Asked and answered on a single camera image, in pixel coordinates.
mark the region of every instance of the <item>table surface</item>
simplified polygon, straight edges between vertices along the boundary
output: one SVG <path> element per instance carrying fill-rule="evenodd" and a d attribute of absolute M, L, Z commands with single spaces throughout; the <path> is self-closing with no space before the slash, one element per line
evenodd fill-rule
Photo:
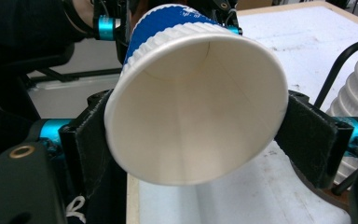
<path fill-rule="evenodd" d="M 358 41 L 358 17 L 325 2 L 238 12 L 244 36 L 272 49 L 288 87 L 313 103 L 340 52 Z M 326 110 L 358 61 L 342 67 Z M 164 187 L 129 176 L 127 223 L 351 223 L 349 215 L 313 194 L 282 150 L 271 143 L 237 171 L 197 186 Z"/>

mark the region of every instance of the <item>white table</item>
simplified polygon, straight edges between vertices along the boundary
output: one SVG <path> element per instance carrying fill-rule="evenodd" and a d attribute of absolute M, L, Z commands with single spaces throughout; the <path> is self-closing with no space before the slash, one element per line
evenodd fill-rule
<path fill-rule="evenodd" d="M 325 2 L 240 11 L 244 35 L 274 50 L 288 87 L 313 103 L 337 56 L 358 41 L 358 18 Z M 355 53 L 338 75 L 326 110 L 358 60 Z M 215 181 L 164 187 L 130 176 L 130 224 L 351 223 L 349 215 L 313 194 L 289 159 L 271 143 L 255 159 Z"/>

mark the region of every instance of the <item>white cable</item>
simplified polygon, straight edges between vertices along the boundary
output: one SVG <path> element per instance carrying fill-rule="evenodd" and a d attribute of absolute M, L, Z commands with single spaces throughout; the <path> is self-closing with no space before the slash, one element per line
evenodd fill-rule
<path fill-rule="evenodd" d="M 78 217 L 80 221 L 86 224 L 86 218 L 84 214 L 77 212 L 77 209 L 80 209 L 83 205 L 86 199 L 83 196 L 77 196 L 74 198 L 74 200 L 66 206 L 66 216 L 67 217 Z"/>

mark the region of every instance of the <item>black cable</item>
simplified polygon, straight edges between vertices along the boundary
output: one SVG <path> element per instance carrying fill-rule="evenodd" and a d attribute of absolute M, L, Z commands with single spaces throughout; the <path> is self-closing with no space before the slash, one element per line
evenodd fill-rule
<path fill-rule="evenodd" d="M 75 26 L 80 30 L 86 32 L 86 37 L 94 37 L 94 30 L 89 27 L 83 20 L 79 17 L 74 8 L 72 0 L 62 0 L 63 8 L 65 9 L 66 15 L 71 19 Z"/>
<path fill-rule="evenodd" d="M 356 0 L 355 2 L 354 2 L 354 6 L 353 6 L 353 11 L 352 11 L 352 14 L 354 14 L 354 10 L 356 9 L 356 7 L 357 7 L 357 3 L 358 3 L 358 0 Z"/>
<path fill-rule="evenodd" d="M 71 82 L 71 81 L 78 80 L 78 78 L 76 78 L 76 77 L 63 76 L 60 73 L 58 73 L 50 68 L 41 68 L 41 69 L 38 69 L 37 71 L 48 76 L 48 77 L 53 77 L 53 78 L 59 80 L 60 82 Z"/>
<path fill-rule="evenodd" d="M 342 51 L 342 53 L 338 56 L 336 61 L 333 63 L 333 66 L 331 67 L 330 73 L 328 74 L 327 79 L 324 82 L 321 91 L 319 92 L 318 98 L 316 98 L 314 104 L 316 107 L 321 108 L 324 99 L 327 93 L 330 92 L 330 89 L 333 86 L 333 83 L 336 80 L 336 77 L 342 65 L 344 65 L 344 63 L 348 60 L 348 58 L 350 58 L 352 54 L 357 50 L 358 50 L 358 42 L 349 46 L 347 49 Z"/>
<path fill-rule="evenodd" d="M 231 17 L 235 14 L 237 10 L 235 10 L 235 8 L 232 8 L 229 12 L 228 12 L 228 16 L 226 18 L 226 21 L 225 21 L 225 26 L 228 26 L 228 21 L 229 19 L 231 19 Z"/>
<path fill-rule="evenodd" d="M 340 184 L 338 184 L 337 186 L 335 186 L 334 188 L 331 189 L 331 192 L 334 193 L 335 195 L 339 196 L 342 194 L 342 192 L 344 192 L 345 190 L 347 190 L 347 188 L 349 188 L 353 182 L 355 181 L 356 177 L 358 176 L 358 169 L 355 170 L 353 173 L 351 173 L 347 178 L 345 178 Z"/>
<path fill-rule="evenodd" d="M 107 11 L 106 4 L 104 3 L 104 1 L 103 1 L 103 0 L 100 0 L 100 3 L 101 3 L 101 6 L 103 6 L 103 11 L 105 12 L 105 16 L 106 16 L 106 17 L 110 17 L 110 16 L 109 16 L 109 12 Z"/>

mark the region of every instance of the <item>paper cup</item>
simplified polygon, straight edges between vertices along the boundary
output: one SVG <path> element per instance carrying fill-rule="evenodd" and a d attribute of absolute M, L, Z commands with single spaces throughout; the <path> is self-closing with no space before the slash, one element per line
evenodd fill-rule
<path fill-rule="evenodd" d="M 134 29 L 106 105 L 106 139 L 131 175 L 199 184 L 263 150 L 287 101 L 285 76 L 269 49 L 190 7 L 163 5 Z"/>

